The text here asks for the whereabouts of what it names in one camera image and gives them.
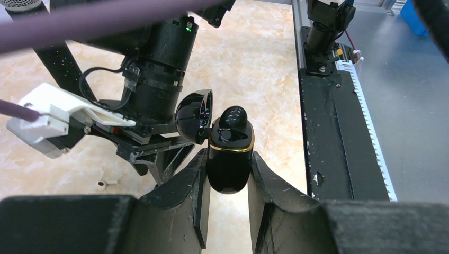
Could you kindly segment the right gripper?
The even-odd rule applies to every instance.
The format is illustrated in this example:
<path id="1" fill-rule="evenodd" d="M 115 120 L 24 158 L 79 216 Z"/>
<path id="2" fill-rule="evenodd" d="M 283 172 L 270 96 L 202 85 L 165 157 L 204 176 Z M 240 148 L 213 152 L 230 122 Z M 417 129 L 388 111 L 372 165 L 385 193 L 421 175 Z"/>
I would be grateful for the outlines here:
<path id="1" fill-rule="evenodd" d="M 95 124 L 92 135 L 110 140 L 116 154 L 129 162 L 140 176 L 151 174 L 156 184 L 170 180 L 195 145 L 183 139 L 175 126 L 175 99 L 146 99 L 133 104 L 100 100 L 97 106 L 120 113 L 136 122 L 134 127 Z"/>

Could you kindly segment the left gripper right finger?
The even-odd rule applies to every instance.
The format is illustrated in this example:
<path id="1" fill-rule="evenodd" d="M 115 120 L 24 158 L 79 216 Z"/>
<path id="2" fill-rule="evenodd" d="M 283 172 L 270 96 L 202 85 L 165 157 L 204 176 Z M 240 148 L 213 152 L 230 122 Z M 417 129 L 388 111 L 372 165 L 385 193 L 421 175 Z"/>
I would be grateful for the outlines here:
<path id="1" fill-rule="evenodd" d="M 448 206 L 317 201 L 254 152 L 248 180 L 253 253 L 448 253 Z"/>

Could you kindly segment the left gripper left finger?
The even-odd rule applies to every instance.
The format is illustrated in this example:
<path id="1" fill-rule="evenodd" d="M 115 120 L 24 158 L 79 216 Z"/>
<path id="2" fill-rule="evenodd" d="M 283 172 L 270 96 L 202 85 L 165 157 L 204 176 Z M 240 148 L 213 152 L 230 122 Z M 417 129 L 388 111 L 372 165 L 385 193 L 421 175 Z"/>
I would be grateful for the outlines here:
<path id="1" fill-rule="evenodd" d="M 130 195 L 1 201 L 1 253 L 200 253 L 207 240 L 206 150 L 169 181 Z"/>

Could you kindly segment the black earbud case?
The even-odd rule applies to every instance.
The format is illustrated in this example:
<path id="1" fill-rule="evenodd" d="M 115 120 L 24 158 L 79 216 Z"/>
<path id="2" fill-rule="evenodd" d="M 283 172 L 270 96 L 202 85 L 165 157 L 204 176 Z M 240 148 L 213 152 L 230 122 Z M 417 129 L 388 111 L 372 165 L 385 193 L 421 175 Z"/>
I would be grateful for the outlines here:
<path id="1" fill-rule="evenodd" d="M 234 194 L 247 184 L 254 151 L 254 128 L 248 119 L 245 126 L 220 128 L 212 118 L 213 93 L 198 90 L 179 103 L 175 125 L 180 136 L 195 144 L 208 143 L 206 174 L 211 187 L 221 194 Z"/>

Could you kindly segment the black earbud front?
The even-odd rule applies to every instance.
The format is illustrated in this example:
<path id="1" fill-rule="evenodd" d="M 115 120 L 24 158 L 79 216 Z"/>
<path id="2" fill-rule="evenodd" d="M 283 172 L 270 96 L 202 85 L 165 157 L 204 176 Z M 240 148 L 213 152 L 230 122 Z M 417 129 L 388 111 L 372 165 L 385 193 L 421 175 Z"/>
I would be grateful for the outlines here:
<path id="1" fill-rule="evenodd" d="M 227 108 L 222 113 L 219 120 L 220 128 L 236 128 L 245 126 L 248 122 L 248 116 L 245 109 L 235 105 Z"/>

